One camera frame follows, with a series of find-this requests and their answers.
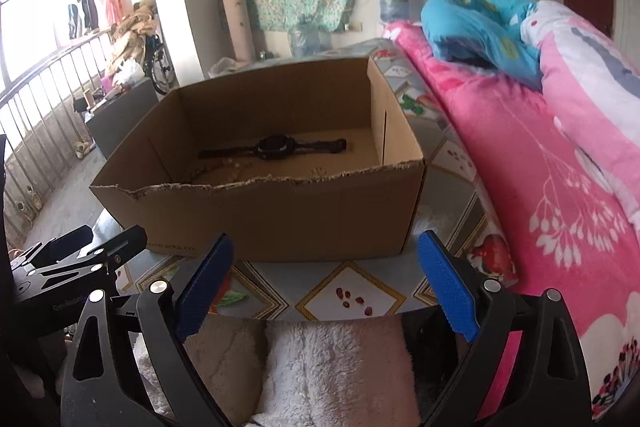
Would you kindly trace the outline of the black wrist watch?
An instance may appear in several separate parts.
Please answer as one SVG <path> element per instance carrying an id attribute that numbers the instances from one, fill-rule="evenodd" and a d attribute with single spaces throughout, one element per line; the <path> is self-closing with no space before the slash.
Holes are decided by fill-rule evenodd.
<path id="1" fill-rule="evenodd" d="M 295 154 L 341 154 L 345 152 L 345 150 L 347 150 L 347 141 L 343 138 L 314 142 L 298 142 L 292 136 L 275 134 L 261 139 L 255 145 L 215 148 L 215 150 L 200 150 L 198 152 L 198 159 L 250 155 L 262 160 L 280 160 Z"/>

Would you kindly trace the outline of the dark grey cabinet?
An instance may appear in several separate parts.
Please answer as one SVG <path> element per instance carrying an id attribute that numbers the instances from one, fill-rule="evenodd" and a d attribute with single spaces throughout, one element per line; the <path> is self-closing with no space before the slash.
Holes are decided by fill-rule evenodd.
<path id="1" fill-rule="evenodd" d="M 128 133 L 160 101 L 151 79 L 139 81 L 129 91 L 106 101 L 86 115 L 86 126 L 96 147 L 107 159 Z"/>

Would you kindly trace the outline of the pile of clothes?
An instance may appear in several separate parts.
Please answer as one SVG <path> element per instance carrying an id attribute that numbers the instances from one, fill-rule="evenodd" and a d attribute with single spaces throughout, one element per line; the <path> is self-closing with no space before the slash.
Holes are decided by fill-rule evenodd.
<path id="1" fill-rule="evenodd" d="M 128 60 L 133 60 L 142 69 L 146 78 L 151 78 L 155 45 L 158 41 L 157 6 L 155 0 L 142 0 L 134 12 L 115 24 L 108 38 L 111 43 L 111 62 L 101 79 L 101 88 L 108 93 L 116 86 L 115 76 Z"/>

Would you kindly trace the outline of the black wheelchair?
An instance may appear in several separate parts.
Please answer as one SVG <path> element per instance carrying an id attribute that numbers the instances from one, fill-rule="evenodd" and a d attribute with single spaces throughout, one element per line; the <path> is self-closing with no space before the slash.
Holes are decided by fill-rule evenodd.
<path id="1" fill-rule="evenodd" d="M 157 34 L 145 36 L 142 69 L 145 76 L 152 81 L 152 86 L 159 95 L 166 95 L 174 87 L 176 74 L 165 43 Z"/>

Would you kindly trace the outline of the blue plush blanket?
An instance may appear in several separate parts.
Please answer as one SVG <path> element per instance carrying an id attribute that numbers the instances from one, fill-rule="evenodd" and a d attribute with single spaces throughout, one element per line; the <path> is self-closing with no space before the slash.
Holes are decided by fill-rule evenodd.
<path id="1" fill-rule="evenodd" d="M 541 90 L 539 51 L 521 35 L 534 0 L 426 0 L 421 26 L 434 57 L 487 66 Z"/>

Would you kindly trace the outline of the fruit pattern bed sheet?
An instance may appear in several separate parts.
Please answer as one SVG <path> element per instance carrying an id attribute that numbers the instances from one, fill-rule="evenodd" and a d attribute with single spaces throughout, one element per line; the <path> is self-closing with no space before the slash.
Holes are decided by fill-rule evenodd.
<path id="1" fill-rule="evenodd" d="M 435 295 L 416 242 L 516 281 L 471 155 L 407 55 L 373 39 L 180 88 L 122 140 L 91 185 L 149 250 L 179 259 L 233 244 L 215 313 L 370 319 Z"/>

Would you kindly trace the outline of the white fluffy blanket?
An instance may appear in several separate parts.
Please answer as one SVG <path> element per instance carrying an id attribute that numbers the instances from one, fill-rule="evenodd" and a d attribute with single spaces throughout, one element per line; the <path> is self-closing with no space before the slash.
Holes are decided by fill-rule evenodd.
<path id="1" fill-rule="evenodd" d="M 184 343 L 235 426 L 415 426 L 399 317 L 259 322 L 209 315 Z"/>

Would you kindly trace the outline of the brown cardboard box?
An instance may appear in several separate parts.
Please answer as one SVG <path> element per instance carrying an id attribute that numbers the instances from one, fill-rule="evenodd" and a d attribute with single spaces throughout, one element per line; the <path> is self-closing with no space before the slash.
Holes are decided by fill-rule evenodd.
<path id="1" fill-rule="evenodd" d="M 198 159 L 200 150 L 345 139 L 341 154 Z M 370 57 L 288 63 L 170 92 L 107 159 L 91 190 L 152 251 L 201 254 L 220 234 L 236 259 L 390 257 L 407 242 L 426 160 Z"/>

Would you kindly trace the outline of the metal balcony railing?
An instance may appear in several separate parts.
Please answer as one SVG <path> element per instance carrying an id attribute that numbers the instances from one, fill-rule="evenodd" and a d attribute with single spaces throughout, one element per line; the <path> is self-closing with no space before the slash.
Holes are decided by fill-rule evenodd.
<path id="1" fill-rule="evenodd" d="M 111 59 L 108 32 L 93 31 L 2 84 L 3 223 L 11 248 L 25 244 L 44 203 L 80 161 L 78 145 L 89 132 L 74 102 L 100 87 Z"/>

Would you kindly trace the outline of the clear water bottle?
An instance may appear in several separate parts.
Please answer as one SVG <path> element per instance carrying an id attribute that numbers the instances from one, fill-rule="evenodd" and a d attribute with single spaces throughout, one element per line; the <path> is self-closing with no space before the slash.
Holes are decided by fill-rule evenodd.
<path id="1" fill-rule="evenodd" d="M 288 44 L 292 57 L 301 58 L 327 51 L 331 39 L 311 16 L 302 14 L 288 30 Z"/>

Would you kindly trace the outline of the blue water jug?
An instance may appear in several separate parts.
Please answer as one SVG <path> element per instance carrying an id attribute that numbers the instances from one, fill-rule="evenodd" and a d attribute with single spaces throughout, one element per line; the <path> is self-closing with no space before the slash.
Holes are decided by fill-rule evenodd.
<path id="1" fill-rule="evenodd" d="M 382 23 L 408 20 L 409 17 L 410 0 L 380 0 L 380 20 Z"/>

